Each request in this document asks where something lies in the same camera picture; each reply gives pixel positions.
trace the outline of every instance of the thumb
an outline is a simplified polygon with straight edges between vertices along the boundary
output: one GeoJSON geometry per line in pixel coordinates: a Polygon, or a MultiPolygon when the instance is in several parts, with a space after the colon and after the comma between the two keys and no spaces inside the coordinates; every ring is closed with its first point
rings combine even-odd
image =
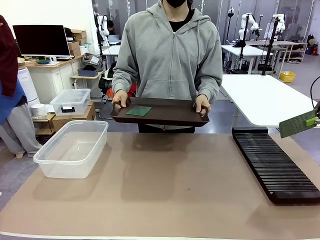
{"type": "Polygon", "coordinates": [[[121,97],[121,106],[123,107],[123,108],[125,108],[126,107],[126,98],[125,97],[121,97]]]}
{"type": "Polygon", "coordinates": [[[200,113],[202,108],[202,101],[196,100],[195,104],[196,104],[196,112],[200,113]]]}

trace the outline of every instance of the black monitor screen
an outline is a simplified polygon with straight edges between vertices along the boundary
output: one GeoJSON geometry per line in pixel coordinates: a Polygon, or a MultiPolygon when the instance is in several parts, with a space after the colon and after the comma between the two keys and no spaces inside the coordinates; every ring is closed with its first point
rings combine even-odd
{"type": "Polygon", "coordinates": [[[62,25],[14,25],[16,41],[24,56],[69,56],[62,25]]]}

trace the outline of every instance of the blue garment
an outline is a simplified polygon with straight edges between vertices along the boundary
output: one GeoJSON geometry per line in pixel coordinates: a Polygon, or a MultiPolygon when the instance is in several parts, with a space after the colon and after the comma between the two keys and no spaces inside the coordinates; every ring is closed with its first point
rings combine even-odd
{"type": "Polygon", "coordinates": [[[2,125],[10,115],[12,109],[17,105],[25,92],[19,82],[16,80],[16,87],[13,96],[4,96],[2,93],[2,84],[0,82],[0,125],[2,125]]]}

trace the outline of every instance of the maroon shirt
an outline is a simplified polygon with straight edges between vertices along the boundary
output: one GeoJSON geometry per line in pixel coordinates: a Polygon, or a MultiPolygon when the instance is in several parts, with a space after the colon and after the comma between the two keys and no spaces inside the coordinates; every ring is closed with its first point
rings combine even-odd
{"type": "Polygon", "coordinates": [[[12,32],[0,15],[0,82],[2,95],[12,97],[18,77],[18,49],[12,32]]]}

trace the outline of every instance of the yellow basket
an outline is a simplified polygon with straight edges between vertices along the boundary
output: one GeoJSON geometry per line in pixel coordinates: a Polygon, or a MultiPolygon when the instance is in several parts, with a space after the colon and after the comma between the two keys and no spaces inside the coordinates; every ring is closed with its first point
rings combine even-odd
{"type": "Polygon", "coordinates": [[[284,81],[285,83],[292,83],[296,77],[296,74],[292,71],[282,71],[280,73],[280,80],[284,81]]]}

